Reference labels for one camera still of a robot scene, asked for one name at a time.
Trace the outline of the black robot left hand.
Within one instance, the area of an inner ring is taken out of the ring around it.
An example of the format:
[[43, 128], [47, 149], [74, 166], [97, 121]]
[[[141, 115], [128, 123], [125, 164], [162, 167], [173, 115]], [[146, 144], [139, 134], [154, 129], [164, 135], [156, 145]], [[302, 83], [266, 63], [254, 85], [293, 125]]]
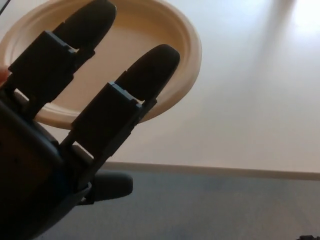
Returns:
[[157, 103], [180, 63], [160, 44], [107, 83], [58, 142], [39, 125], [37, 113], [95, 55], [117, 9], [93, 0], [54, 30], [45, 30], [9, 66], [0, 88], [0, 237], [31, 240], [78, 205], [121, 198], [133, 190], [124, 174], [102, 165]]

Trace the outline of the person's hand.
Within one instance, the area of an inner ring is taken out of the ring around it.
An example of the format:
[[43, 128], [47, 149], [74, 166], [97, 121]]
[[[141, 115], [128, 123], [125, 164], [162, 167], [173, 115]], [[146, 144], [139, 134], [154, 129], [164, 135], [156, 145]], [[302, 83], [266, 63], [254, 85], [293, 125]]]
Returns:
[[9, 77], [10, 71], [6, 67], [0, 68], [0, 85], [2, 85]]

